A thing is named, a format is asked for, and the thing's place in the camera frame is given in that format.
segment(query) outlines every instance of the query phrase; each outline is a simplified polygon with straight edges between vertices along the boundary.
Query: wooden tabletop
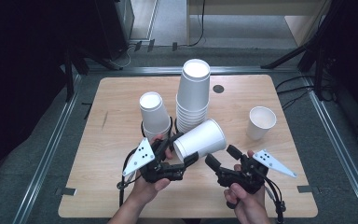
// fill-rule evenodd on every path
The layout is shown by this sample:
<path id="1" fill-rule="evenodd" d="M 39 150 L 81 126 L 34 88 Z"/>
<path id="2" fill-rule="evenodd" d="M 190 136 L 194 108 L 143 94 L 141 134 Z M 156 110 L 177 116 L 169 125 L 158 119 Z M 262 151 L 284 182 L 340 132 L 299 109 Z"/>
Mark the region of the wooden tabletop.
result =
<path id="1" fill-rule="evenodd" d="M 142 140 L 139 98 L 147 91 L 158 92 L 170 116 L 175 119 L 175 94 L 180 77 L 108 77 L 95 95 L 86 128 L 66 185 L 76 195 L 63 195 L 59 208 L 61 217 L 111 217 L 118 210 L 117 183 L 129 152 Z M 213 86 L 224 87 L 222 93 Z M 297 186 L 307 186 L 295 143 L 283 114 L 280 101 L 268 75 L 211 76 L 208 118 L 222 128 L 227 144 L 243 153 L 266 149 L 297 178 L 274 170 L 268 177 L 282 191 L 286 203 L 285 217 L 315 217 L 318 213 L 313 195 L 299 193 Z M 258 141 L 246 136 L 249 111 L 257 105 L 270 108 L 277 116 L 276 125 Z M 232 169 L 235 161 L 225 150 L 213 154 L 222 167 Z M 217 176 L 199 159 L 187 168 L 184 179 L 173 181 L 149 203 L 141 217 L 235 217 L 227 208 Z M 170 161 L 178 163 L 177 158 Z M 132 185 L 125 190 L 125 197 Z M 270 217 L 276 217 L 272 200 L 266 195 Z"/>

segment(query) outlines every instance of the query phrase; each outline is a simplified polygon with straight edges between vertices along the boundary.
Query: finger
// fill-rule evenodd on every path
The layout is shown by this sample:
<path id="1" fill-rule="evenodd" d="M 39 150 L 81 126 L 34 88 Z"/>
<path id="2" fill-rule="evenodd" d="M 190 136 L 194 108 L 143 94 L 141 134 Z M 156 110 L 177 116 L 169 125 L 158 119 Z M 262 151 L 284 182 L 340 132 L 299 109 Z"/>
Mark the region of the finger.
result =
<path id="1" fill-rule="evenodd" d="M 164 135 L 159 133 L 158 135 L 154 136 L 150 142 L 154 143 L 157 139 L 162 139 L 162 137 L 164 137 Z"/>
<path id="2" fill-rule="evenodd" d="M 224 191 L 226 201 L 229 203 L 237 203 L 237 196 L 230 189 L 225 189 Z"/>
<path id="3" fill-rule="evenodd" d="M 162 189 L 167 188 L 167 186 L 171 183 L 171 181 L 167 178 L 160 179 L 155 183 L 155 190 L 160 191 Z"/>
<path id="4" fill-rule="evenodd" d="M 242 169 L 242 166 L 240 164 L 235 164 L 234 165 L 234 170 L 235 171 L 240 171 Z"/>
<path id="5" fill-rule="evenodd" d="M 252 150 L 248 150 L 247 154 L 249 158 L 252 158 L 255 153 Z"/>
<path id="6" fill-rule="evenodd" d="M 233 194 L 240 198 L 242 201 L 246 201 L 249 197 L 249 193 L 246 192 L 245 189 L 243 189 L 239 184 L 234 183 L 230 186 L 231 191 L 233 192 Z"/>
<path id="7" fill-rule="evenodd" d="M 165 156 L 168 160 L 171 160 L 173 158 L 172 152 L 169 148 L 165 149 Z"/>

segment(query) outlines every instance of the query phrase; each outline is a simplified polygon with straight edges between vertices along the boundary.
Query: white triangular marker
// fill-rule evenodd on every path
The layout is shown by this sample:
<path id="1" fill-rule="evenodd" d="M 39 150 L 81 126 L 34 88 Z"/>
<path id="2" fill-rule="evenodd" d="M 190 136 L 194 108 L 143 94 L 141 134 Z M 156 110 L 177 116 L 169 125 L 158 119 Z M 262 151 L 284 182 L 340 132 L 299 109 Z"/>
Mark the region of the white triangular marker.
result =
<path id="1" fill-rule="evenodd" d="M 143 138 L 141 144 L 136 148 L 130 161 L 127 163 L 123 175 L 127 176 L 135 172 L 144 165 L 150 163 L 154 159 L 154 152 L 147 138 Z"/>
<path id="2" fill-rule="evenodd" d="M 287 168 L 277 159 L 271 156 L 271 154 L 269 154 L 266 149 L 256 152 L 253 158 L 255 158 L 255 160 L 259 161 L 261 164 L 265 165 L 269 169 L 279 171 L 284 175 L 289 175 L 294 178 L 297 177 L 297 174 L 295 172 L 289 170 L 289 168 Z"/>

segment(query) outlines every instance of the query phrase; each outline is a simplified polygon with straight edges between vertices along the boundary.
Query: human hand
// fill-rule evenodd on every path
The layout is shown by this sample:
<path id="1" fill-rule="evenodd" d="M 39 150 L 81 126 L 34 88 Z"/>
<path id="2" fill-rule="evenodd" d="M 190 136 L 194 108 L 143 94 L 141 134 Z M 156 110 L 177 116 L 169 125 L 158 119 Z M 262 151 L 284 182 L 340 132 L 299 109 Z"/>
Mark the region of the human hand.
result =
<path id="1" fill-rule="evenodd" d="M 154 137 L 152 142 L 156 139 L 162 139 L 162 134 Z M 165 155 L 167 159 L 172 159 L 172 153 L 168 148 L 165 150 Z M 139 178 L 135 181 L 132 192 L 126 202 L 115 212 L 108 224 L 135 224 L 145 205 L 150 203 L 157 196 L 158 192 L 165 189 L 171 182 L 165 178 L 153 184 L 148 183 L 139 171 L 136 172 L 136 176 L 139 176 Z"/>
<path id="2" fill-rule="evenodd" d="M 156 141 L 157 139 L 162 139 L 163 135 L 159 134 L 155 136 L 151 142 Z M 172 153 L 167 148 L 165 150 L 165 155 L 167 159 L 172 159 Z M 147 203 L 150 203 L 158 194 L 158 192 L 162 189 L 165 189 L 171 181 L 167 178 L 160 179 L 156 183 L 148 183 L 144 180 L 142 176 L 140 176 L 133 186 L 132 192 L 129 195 L 127 200 L 133 200 L 136 201 L 137 204 L 140 204 L 142 206 L 145 206 Z"/>
<path id="3" fill-rule="evenodd" d="M 254 152 L 248 151 L 248 157 Z M 234 170 L 240 171 L 241 166 L 236 164 Z M 234 183 L 225 190 L 225 197 L 229 203 L 237 204 L 234 213 L 241 224 L 270 223 L 265 207 L 265 187 L 262 186 L 255 194 L 246 192 L 239 184 Z"/>

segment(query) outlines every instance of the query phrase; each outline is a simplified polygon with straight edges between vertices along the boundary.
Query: dark background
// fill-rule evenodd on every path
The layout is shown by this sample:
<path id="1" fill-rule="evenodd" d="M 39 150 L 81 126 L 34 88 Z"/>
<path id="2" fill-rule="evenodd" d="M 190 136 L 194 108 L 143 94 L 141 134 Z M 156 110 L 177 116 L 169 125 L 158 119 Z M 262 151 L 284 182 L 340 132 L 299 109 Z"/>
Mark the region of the dark background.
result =
<path id="1" fill-rule="evenodd" d="M 358 1 L 343 2 L 326 45 L 325 68 L 337 80 L 337 101 L 358 134 Z"/>
<path id="2" fill-rule="evenodd" d="M 106 60 L 126 47 L 113 1 L 0 0 L 0 162 L 65 86 L 67 49 L 87 73 L 87 53 Z"/>

